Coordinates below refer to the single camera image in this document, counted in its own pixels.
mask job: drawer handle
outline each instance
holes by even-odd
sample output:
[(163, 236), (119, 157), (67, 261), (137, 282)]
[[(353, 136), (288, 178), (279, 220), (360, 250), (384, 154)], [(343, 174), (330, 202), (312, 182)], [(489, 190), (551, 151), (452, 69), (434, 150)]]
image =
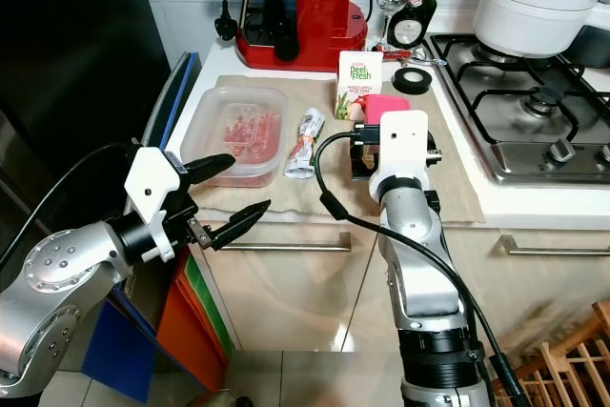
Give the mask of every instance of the drawer handle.
[(499, 243), (504, 250), (512, 256), (578, 256), (578, 257), (601, 257), (610, 256), (610, 249), (589, 249), (589, 248), (520, 248), (511, 235), (502, 235)]
[(223, 252), (325, 252), (348, 253), (352, 250), (350, 233), (339, 233), (336, 244), (326, 243), (230, 243)]

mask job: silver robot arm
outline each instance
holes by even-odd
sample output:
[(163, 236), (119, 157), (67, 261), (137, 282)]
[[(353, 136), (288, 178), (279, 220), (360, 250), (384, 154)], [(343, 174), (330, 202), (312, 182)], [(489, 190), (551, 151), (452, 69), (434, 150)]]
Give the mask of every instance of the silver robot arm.
[(42, 392), (80, 319), (132, 273), (104, 222), (42, 240), (0, 295), (0, 399)]
[(167, 261), (187, 242), (218, 250), (250, 230), (271, 201), (212, 231), (195, 219), (198, 207), (187, 193), (233, 163), (220, 154), (183, 166), (171, 153), (140, 148), (125, 182), (133, 212), (50, 235), (28, 253), (0, 294), (0, 401), (45, 389), (81, 318), (134, 264), (156, 256)]
[[(442, 225), (434, 208), (426, 162), (425, 112), (386, 112), (379, 128), (378, 167), (370, 193), (381, 207), (380, 225), (413, 239), (454, 269)], [(490, 397), (478, 373), (484, 358), (474, 346), (464, 305), (454, 285), (424, 256), (380, 234), (388, 263), (388, 287), (404, 366), (401, 392), (405, 406), (489, 407)]]

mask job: green bottle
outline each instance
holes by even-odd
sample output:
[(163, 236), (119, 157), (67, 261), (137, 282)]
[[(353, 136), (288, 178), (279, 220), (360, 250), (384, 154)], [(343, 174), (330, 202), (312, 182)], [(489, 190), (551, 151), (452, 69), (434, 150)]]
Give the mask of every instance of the green bottle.
[(437, 0), (407, 0), (390, 21), (388, 43), (404, 50), (419, 45), (436, 10)]

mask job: black refrigerator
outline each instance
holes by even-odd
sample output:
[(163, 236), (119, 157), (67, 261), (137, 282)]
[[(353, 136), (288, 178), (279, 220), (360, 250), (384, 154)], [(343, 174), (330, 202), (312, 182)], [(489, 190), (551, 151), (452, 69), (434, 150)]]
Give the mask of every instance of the black refrigerator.
[[(0, 0), (0, 252), (74, 162), (141, 138), (169, 75), (149, 0)], [(109, 152), (79, 171), (0, 273), (0, 289), (43, 234), (120, 213), (128, 168)]]

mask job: coffee machine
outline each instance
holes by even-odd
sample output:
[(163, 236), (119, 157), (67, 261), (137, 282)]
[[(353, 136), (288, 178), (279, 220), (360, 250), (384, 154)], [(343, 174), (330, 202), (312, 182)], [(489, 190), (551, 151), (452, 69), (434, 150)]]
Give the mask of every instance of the coffee machine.
[(336, 71), (339, 52), (364, 49), (367, 24), (350, 0), (243, 0), (237, 50), (248, 67)]

